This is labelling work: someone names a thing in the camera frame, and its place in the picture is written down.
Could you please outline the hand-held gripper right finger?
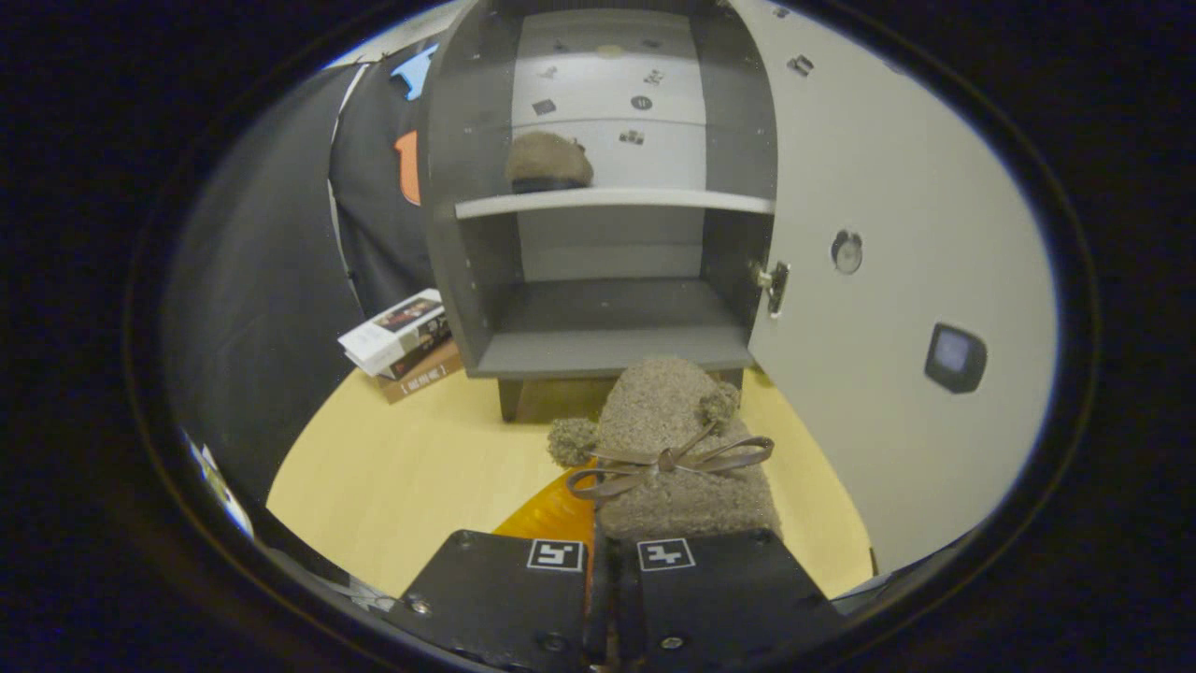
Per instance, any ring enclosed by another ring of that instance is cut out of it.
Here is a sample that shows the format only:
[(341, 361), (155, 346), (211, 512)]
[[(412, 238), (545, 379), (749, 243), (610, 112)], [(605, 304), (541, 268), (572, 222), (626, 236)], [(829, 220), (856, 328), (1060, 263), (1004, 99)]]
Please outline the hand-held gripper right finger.
[(614, 553), (626, 672), (748, 672), (846, 622), (768, 528), (617, 542)]

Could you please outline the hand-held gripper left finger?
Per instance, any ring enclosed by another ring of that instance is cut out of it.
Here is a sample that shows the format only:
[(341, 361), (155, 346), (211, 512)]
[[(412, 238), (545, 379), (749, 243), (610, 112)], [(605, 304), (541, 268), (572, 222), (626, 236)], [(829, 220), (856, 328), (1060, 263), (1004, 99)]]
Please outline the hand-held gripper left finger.
[(448, 533), (384, 619), (444, 654), (504, 672), (599, 662), (594, 506), (567, 469), (492, 532)]

